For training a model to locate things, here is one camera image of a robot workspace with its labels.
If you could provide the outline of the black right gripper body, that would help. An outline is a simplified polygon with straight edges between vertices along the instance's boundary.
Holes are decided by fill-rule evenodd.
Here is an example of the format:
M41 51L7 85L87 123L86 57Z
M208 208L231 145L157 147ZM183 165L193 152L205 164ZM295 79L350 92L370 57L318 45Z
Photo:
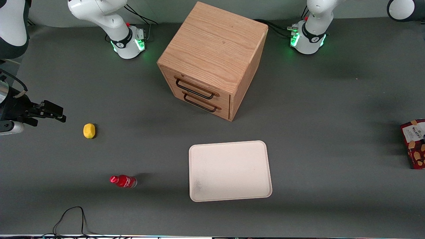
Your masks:
M30 118L40 116L37 104L32 103L27 95L14 98L19 92L9 88L6 99L3 101L3 119L11 121L31 121Z

